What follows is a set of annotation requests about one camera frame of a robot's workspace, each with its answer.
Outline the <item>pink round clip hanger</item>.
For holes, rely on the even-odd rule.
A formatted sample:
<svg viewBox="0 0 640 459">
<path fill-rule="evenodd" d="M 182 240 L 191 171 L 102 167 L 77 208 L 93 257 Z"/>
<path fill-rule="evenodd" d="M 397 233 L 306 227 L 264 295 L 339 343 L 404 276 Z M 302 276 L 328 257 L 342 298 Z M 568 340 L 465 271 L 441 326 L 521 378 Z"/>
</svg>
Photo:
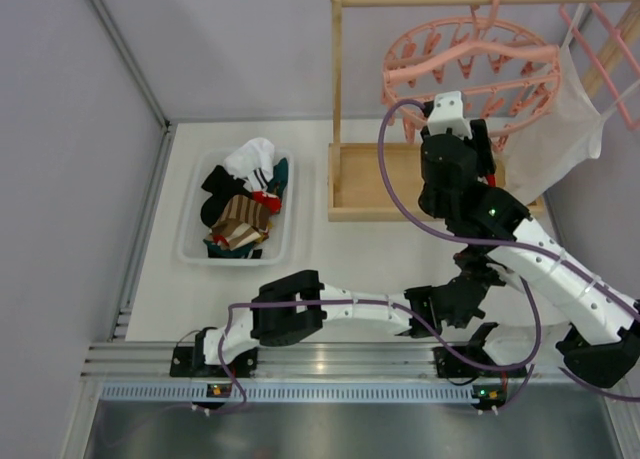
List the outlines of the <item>pink round clip hanger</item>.
<svg viewBox="0 0 640 459">
<path fill-rule="evenodd" d="M 400 36 L 382 63 L 381 102 L 422 103 L 458 91 L 469 119 L 486 121 L 496 149 L 551 111 L 562 84 L 560 49 L 526 27 L 471 6 L 466 16 L 429 21 Z"/>
</svg>

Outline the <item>red Christmas sock front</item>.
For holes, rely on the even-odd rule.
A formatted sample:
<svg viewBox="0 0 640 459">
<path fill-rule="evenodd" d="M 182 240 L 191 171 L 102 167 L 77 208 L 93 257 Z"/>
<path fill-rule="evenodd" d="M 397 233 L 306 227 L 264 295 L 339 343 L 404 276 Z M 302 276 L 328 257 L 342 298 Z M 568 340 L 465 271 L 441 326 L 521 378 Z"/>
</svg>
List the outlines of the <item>red Christmas sock front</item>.
<svg viewBox="0 0 640 459">
<path fill-rule="evenodd" d="M 282 200 L 275 194 L 267 191 L 255 191 L 252 193 L 252 199 L 266 207 L 271 215 L 279 214 L 282 208 Z"/>
</svg>

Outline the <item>brown beige striped sock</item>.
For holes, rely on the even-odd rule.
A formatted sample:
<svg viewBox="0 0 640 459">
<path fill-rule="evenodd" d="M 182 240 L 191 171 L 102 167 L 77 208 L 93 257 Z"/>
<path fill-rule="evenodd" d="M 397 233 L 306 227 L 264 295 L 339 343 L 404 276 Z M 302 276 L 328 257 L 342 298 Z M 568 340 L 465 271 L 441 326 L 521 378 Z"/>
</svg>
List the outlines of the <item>brown beige striped sock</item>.
<svg viewBox="0 0 640 459">
<path fill-rule="evenodd" d="M 211 227 L 209 240 L 228 251 L 261 241 L 268 235 L 270 217 L 271 211 L 266 206 L 236 195 Z"/>
</svg>

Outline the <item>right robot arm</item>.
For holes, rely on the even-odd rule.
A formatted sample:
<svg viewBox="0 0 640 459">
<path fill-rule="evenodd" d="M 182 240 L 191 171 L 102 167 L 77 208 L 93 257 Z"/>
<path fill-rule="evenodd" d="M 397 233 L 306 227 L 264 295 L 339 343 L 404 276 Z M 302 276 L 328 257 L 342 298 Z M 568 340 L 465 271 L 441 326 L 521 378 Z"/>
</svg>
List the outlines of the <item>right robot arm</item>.
<svg viewBox="0 0 640 459">
<path fill-rule="evenodd" d="M 528 207 L 489 183 L 495 170 L 486 123 L 427 125 L 421 132 L 424 181 L 418 204 L 465 244 L 462 273 L 486 289 L 512 272 L 568 322 L 553 350 L 570 377 L 610 389 L 639 360 L 639 302 L 606 284 L 553 240 Z"/>
</svg>

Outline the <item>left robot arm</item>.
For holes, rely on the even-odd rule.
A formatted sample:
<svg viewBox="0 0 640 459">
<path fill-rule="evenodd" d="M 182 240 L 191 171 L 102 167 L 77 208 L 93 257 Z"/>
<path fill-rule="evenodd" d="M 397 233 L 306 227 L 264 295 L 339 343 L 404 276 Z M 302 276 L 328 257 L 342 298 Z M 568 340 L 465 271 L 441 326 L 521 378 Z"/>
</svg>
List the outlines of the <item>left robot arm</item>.
<svg viewBox="0 0 640 459">
<path fill-rule="evenodd" d="M 444 327 L 465 328 L 485 316 L 480 305 L 492 287 L 505 282 L 490 260 L 469 251 L 454 256 L 459 274 L 440 286 L 409 288 L 391 295 L 369 294 L 321 282 L 302 270 L 260 287 L 248 303 L 228 308 L 227 323 L 197 331 L 190 346 L 177 344 L 170 376 L 241 378 L 254 370 L 256 349 L 288 347 L 328 324 L 378 330 L 389 336 L 435 337 Z"/>
</svg>

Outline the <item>pink clothes hanger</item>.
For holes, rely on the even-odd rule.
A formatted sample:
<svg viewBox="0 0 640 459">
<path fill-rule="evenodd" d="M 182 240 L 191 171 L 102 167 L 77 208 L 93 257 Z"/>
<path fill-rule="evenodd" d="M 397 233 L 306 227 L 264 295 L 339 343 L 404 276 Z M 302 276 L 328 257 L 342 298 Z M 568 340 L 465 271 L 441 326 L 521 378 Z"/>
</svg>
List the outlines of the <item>pink clothes hanger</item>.
<svg viewBox="0 0 640 459">
<path fill-rule="evenodd" d="M 584 34 L 578 28 L 585 10 L 588 10 L 607 33 L 607 38 L 598 52 L 595 52 Z M 605 88 L 613 102 L 609 112 L 617 112 L 630 131 L 639 129 L 639 119 L 633 119 L 626 100 L 639 92 L 639 60 L 631 47 L 639 41 L 639 2 L 632 1 L 621 18 L 613 24 L 600 5 L 595 2 L 580 3 L 573 16 L 569 16 L 566 6 L 560 4 L 558 13 L 567 25 L 564 47 L 575 40 L 589 59 L 590 66 L 582 78 L 582 86 L 589 98 L 595 98 L 601 88 Z M 635 74 L 636 80 L 620 91 L 614 84 L 613 73 L 625 62 Z"/>
</svg>

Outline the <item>white tank top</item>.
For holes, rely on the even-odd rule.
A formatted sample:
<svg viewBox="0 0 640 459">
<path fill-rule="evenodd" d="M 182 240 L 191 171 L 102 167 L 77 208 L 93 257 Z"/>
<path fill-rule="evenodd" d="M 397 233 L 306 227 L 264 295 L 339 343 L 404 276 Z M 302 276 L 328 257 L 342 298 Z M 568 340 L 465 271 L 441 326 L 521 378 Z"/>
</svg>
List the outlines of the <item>white tank top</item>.
<svg viewBox="0 0 640 459">
<path fill-rule="evenodd" d="M 505 189 L 520 202 L 534 202 L 575 166 L 601 154 L 602 133 L 613 102 L 601 88 L 589 98 L 582 78 L 590 66 L 573 40 L 560 47 L 561 85 L 550 112 L 509 136 L 503 150 Z"/>
</svg>

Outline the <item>wooden clothes rack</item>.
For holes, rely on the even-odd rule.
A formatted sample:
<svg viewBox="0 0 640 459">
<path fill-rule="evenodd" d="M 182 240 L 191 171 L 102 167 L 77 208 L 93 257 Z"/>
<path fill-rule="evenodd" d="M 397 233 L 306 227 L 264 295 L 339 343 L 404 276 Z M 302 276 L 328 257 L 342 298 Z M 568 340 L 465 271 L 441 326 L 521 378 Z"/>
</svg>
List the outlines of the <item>wooden clothes rack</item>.
<svg viewBox="0 0 640 459">
<path fill-rule="evenodd" d="M 346 8 L 476 6 L 485 16 L 491 0 L 330 0 L 333 80 L 333 139 L 328 159 L 328 218 L 332 222 L 393 222 L 401 212 L 383 192 L 371 143 L 346 143 L 342 133 L 343 11 Z M 502 5 L 544 5 L 595 2 L 616 24 L 632 1 L 639 0 L 501 0 Z"/>
</svg>

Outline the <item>dark green sock upper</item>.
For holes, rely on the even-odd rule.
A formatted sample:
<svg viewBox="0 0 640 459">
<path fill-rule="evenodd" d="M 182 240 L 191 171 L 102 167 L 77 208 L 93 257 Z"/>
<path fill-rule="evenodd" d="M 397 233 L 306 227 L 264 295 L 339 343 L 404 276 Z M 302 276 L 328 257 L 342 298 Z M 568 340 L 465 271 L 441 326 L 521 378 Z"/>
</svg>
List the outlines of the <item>dark green sock upper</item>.
<svg viewBox="0 0 640 459">
<path fill-rule="evenodd" d="M 282 199 L 286 191 L 288 181 L 289 161 L 287 158 L 282 158 L 273 167 L 273 177 L 268 183 L 267 192 L 277 196 L 279 199 Z"/>
</svg>

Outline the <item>green reindeer Christmas sock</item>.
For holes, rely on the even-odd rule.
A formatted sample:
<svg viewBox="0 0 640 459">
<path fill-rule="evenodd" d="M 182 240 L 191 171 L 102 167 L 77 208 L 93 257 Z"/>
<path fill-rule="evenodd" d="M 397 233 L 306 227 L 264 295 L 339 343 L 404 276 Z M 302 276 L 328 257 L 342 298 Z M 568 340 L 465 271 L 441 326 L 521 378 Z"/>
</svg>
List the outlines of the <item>green reindeer Christmas sock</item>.
<svg viewBox="0 0 640 459">
<path fill-rule="evenodd" d="M 203 243 L 206 246 L 209 259 L 247 259 L 251 256 L 255 247 L 255 242 L 248 243 L 234 250 L 223 249 L 218 244 L 206 239 L 203 240 Z"/>
</svg>

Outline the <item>white plastic mesh basket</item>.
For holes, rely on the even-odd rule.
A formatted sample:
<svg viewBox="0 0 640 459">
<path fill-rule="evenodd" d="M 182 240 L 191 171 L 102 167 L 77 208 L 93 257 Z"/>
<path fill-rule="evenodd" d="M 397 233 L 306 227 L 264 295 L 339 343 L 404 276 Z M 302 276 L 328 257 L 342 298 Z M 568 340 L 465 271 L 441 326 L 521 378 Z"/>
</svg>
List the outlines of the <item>white plastic mesh basket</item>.
<svg viewBox="0 0 640 459">
<path fill-rule="evenodd" d="M 262 255 L 257 259 L 208 257 L 208 250 L 204 243 L 208 228 L 200 219 L 200 210 L 209 194 L 201 188 L 201 185 L 214 168 L 221 165 L 223 160 L 235 150 L 236 147 L 233 146 L 208 149 L 196 160 L 185 194 L 176 246 L 179 259 L 186 264 L 220 267 L 272 266 L 280 263 L 289 250 L 296 171 L 292 154 L 286 149 L 277 148 L 274 161 L 278 162 L 283 158 L 287 160 L 288 184 L 284 190 L 281 212 L 271 220 L 274 227 L 270 229 L 270 236 L 256 247 L 256 250 L 262 250 Z"/>
</svg>

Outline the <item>aluminium mounting rail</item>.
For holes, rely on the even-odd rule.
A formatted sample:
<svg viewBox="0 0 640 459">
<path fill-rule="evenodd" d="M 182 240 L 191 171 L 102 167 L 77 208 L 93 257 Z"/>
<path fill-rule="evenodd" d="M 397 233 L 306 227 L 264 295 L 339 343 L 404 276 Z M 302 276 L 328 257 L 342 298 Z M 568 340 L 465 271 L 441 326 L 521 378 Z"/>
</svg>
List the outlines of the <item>aluminium mounting rail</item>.
<svg viewBox="0 0 640 459">
<path fill-rule="evenodd" d="M 176 364 L 174 342 L 105 342 L 89 346 L 84 379 L 167 379 Z M 261 348 L 246 363 L 264 380 L 435 381 L 433 343 L 300 343 Z"/>
</svg>

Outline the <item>aluminium frame post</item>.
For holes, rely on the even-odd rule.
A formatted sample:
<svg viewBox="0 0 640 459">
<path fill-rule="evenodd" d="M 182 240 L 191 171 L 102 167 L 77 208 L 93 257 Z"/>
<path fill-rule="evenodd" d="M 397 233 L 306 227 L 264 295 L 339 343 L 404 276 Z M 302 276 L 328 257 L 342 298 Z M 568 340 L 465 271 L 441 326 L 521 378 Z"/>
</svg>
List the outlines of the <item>aluminium frame post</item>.
<svg viewBox="0 0 640 459">
<path fill-rule="evenodd" d="M 109 42 L 115 50 L 115 53 L 118 55 L 122 65 L 129 75 L 129 78 L 132 80 L 153 118 L 162 131 L 167 131 L 171 126 L 171 121 L 163 111 L 162 106 L 145 77 L 145 74 L 143 73 L 133 51 L 122 34 L 106 1 L 87 1 L 90 9 L 93 11 L 98 23 L 108 36 Z"/>
</svg>

